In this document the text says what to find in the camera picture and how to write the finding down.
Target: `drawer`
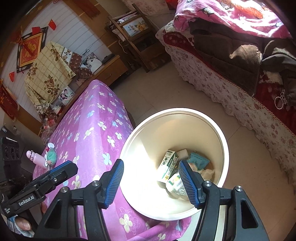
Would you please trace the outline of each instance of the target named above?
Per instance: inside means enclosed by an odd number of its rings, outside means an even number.
[[[121,75],[123,75],[127,70],[127,67],[124,65],[121,59],[118,58],[111,65],[109,65],[102,73],[98,75],[98,80],[102,81],[107,86],[109,86]]]

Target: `zipper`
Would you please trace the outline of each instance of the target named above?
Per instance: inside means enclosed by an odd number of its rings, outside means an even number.
[[[287,99],[286,99],[286,97],[285,97],[285,94],[286,94],[285,89],[283,89],[283,91],[281,92],[281,96],[277,96],[277,97],[274,99],[274,105],[275,105],[276,108],[279,109],[279,110],[281,110],[281,109],[284,107],[284,105],[288,103],[288,102],[287,102]],[[279,107],[277,106],[277,104],[276,104],[276,100],[277,100],[277,98],[279,98],[279,99],[282,101],[282,106],[281,106],[280,108],[279,108]]]
[[[260,53],[260,59],[259,59],[259,72],[258,72],[258,76],[257,76],[257,85],[258,85],[258,81],[259,81],[260,67],[261,67],[262,60],[263,60],[263,54],[261,53],[260,50],[259,50],[259,53]],[[252,97],[254,97],[254,95],[257,93],[257,85],[256,85],[255,92],[254,92],[254,94],[252,95]]]

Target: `small red flag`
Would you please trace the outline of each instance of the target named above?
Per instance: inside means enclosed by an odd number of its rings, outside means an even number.
[[[50,20],[48,26],[51,27],[52,30],[55,30],[57,27],[53,20]]]
[[[14,82],[14,80],[15,80],[15,72],[9,73],[9,78],[10,78],[11,82]]]
[[[40,33],[41,28],[40,27],[33,27],[32,28],[32,35]]]

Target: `white bin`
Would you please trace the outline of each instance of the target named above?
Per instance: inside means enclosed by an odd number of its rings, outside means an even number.
[[[198,210],[187,200],[169,193],[156,181],[156,170],[167,150],[196,151],[215,170],[213,182],[222,187],[229,165],[226,139],[205,114],[186,108],[158,112],[138,125],[126,140],[120,158],[124,173],[120,187],[139,213],[156,220],[178,220]]]

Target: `photo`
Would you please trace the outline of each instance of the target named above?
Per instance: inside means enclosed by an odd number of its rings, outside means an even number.
[[[148,26],[143,18],[137,18],[134,21],[131,21],[128,24],[124,25],[123,28],[125,29],[125,31],[127,31],[129,36],[132,37],[147,29]]]
[[[64,104],[67,105],[69,101],[71,100],[72,96],[74,95],[74,92],[69,88],[69,86],[66,86],[64,90],[59,95],[59,100]]]
[[[85,53],[82,55],[81,64],[84,64],[93,74],[102,65],[102,62],[91,52],[90,54]]]

